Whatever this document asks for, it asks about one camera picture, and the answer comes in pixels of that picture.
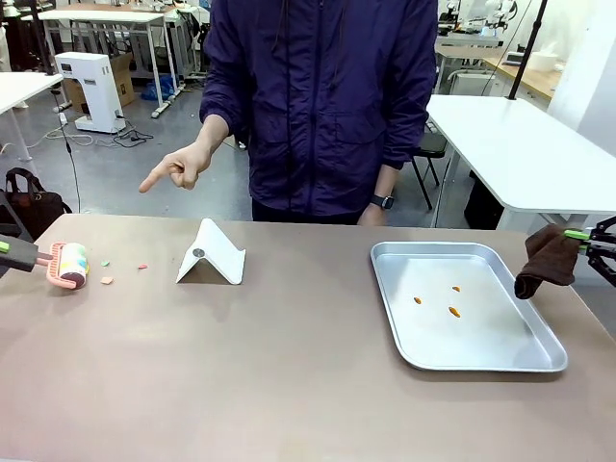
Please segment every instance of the cardboard box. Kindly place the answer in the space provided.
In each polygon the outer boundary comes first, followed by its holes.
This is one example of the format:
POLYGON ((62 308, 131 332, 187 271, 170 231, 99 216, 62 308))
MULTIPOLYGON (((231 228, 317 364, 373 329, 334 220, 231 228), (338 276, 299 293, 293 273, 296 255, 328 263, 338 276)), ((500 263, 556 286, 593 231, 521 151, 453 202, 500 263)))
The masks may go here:
MULTIPOLYGON (((133 83, 131 82, 131 71, 128 66, 133 60, 132 53, 124 53, 123 55, 115 56, 110 59, 112 65, 112 73, 114 74, 115 89, 119 104, 124 107, 135 100, 135 92, 133 91, 133 83)), ((68 99, 73 102, 73 109, 78 113, 89 114, 88 104, 86 104, 86 96, 81 88, 81 84, 77 80, 64 79, 64 87, 68 93, 68 99)))

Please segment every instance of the bag handle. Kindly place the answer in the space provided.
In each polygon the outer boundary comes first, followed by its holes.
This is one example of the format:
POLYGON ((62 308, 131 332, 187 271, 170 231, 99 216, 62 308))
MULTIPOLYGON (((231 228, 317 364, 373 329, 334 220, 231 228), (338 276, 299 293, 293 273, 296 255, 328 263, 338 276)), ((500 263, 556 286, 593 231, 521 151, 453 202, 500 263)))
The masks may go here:
POLYGON ((7 190, 9 189, 9 183, 11 183, 12 192, 19 192, 16 178, 17 175, 22 176, 28 182, 28 194, 32 198, 34 198, 35 193, 41 193, 45 191, 45 188, 42 186, 39 179, 35 175, 33 175, 30 170, 26 170, 25 168, 21 167, 11 168, 9 171, 7 171, 7 190))

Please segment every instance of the black pole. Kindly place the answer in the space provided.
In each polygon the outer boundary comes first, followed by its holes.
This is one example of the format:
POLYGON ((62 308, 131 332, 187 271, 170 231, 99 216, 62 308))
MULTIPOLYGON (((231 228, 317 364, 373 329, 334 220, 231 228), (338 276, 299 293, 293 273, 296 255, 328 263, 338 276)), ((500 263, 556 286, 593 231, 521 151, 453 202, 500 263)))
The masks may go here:
POLYGON ((526 46, 526 50, 522 57, 522 62, 520 63, 520 68, 518 69, 518 74, 516 75, 516 80, 513 81, 513 87, 511 87, 511 92, 507 99, 516 99, 516 93, 518 92, 518 87, 522 82, 522 76, 524 75, 524 71, 526 70, 526 65, 528 64, 528 59, 530 58, 530 53, 532 53, 532 47, 535 45, 535 41, 537 40, 537 34, 539 34, 539 29, 541 28, 541 20, 543 19, 543 13, 546 12, 546 7, 548 6, 548 0, 541 0, 541 6, 539 7, 539 13, 537 14, 537 18, 535 22, 532 24, 532 32, 530 33, 530 38, 528 39, 528 45, 526 46))
POLYGON ((38 49, 40 50, 40 60, 42 68, 47 75, 54 75, 54 71, 49 63, 49 55, 45 46, 45 38, 42 32, 42 24, 39 19, 39 11, 37 10, 37 0, 30 0, 30 13, 32 14, 32 24, 35 28, 35 36, 37 36, 38 49))

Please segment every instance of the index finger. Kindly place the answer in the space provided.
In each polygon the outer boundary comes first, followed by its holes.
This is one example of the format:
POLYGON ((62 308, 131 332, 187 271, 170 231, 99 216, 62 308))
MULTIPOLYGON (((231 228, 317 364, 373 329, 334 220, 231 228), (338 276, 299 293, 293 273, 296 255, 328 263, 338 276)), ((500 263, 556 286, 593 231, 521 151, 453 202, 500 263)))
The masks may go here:
POLYGON ((160 180, 166 175, 167 175, 167 168, 164 162, 160 162, 157 166, 152 168, 152 171, 150 171, 150 174, 147 175, 147 178, 145 178, 141 182, 139 186, 139 192, 147 193, 148 191, 150 191, 150 188, 152 188, 156 184, 158 180, 160 180))

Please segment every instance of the tray rim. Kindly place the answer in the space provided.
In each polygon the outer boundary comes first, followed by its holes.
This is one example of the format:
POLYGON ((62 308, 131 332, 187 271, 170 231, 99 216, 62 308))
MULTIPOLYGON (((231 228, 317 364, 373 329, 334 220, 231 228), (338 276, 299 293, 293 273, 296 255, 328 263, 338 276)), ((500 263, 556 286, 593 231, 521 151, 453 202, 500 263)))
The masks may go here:
POLYGON ((370 256, 371 256, 371 261, 372 261, 372 269, 374 270, 374 275, 376 277, 376 282, 378 283, 378 289, 379 289, 380 294, 381 294, 381 299, 382 299, 382 302, 383 302, 383 305, 384 305, 384 308, 385 308, 385 312, 387 313, 387 319, 389 320, 389 324, 390 324, 390 327, 392 329, 392 336, 394 337, 394 342, 396 343, 396 348, 398 349, 398 353, 411 366, 413 366, 414 368, 417 368, 419 370, 423 370, 423 371, 440 371, 440 372, 449 372, 449 371, 452 371, 452 372, 516 372, 516 373, 560 373, 560 372, 564 372, 569 367, 569 355, 567 354, 567 350, 562 345, 560 340, 558 340, 558 337, 556 337, 556 334, 554 334, 554 332, 553 332, 552 328, 550 327, 550 325, 546 322, 546 320, 544 320, 543 316, 541 316, 541 313, 539 311, 537 311, 537 308, 535 307, 534 303, 532 303, 532 301, 530 301, 530 300, 524 300, 524 301, 530 304, 530 307, 535 312, 535 315, 539 318, 539 321, 541 323, 543 323, 544 327, 548 330, 549 334, 552 336, 553 340, 556 342, 558 347, 560 347, 560 349, 562 350, 562 352, 564 354, 564 358, 565 359, 563 361, 562 366, 560 366, 558 368, 553 368, 553 369, 512 369, 512 368, 490 368, 490 369, 486 369, 486 368, 478 368, 478 367, 461 367, 461 366, 438 367, 438 368, 436 368, 434 366, 426 365, 426 364, 423 364, 423 363, 421 363, 419 361, 415 361, 414 359, 412 359, 408 354, 406 354, 406 352, 402 349, 402 347, 400 345, 399 338, 398 338, 398 333, 396 331, 396 324, 394 323, 394 319, 393 319, 393 316, 392 316, 392 313, 391 313, 389 302, 386 301, 387 297, 385 296, 385 290, 383 288, 383 282, 381 280, 381 276, 380 276, 379 272, 376 269, 376 259, 378 258, 378 256, 380 256, 380 255, 376 255, 376 251, 378 250, 379 247, 381 247, 383 245, 388 245, 388 244, 405 244, 405 245, 417 245, 417 244, 430 244, 430 245, 434 245, 434 244, 438 244, 438 245, 475 245, 475 246, 480 246, 480 247, 485 248, 487 251, 493 253, 499 259, 500 263, 506 269, 507 275, 509 277, 511 277, 512 280, 514 280, 514 277, 513 277, 513 274, 511 272, 511 270, 507 266, 507 264, 500 257, 499 253, 494 248, 490 247, 489 245, 482 244, 482 243, 455 242, 455 241, 383 241, 381 243, 376 243, 375 245, 373 245, 372 248, 371 248, 371 251, 370 251, 370 256))

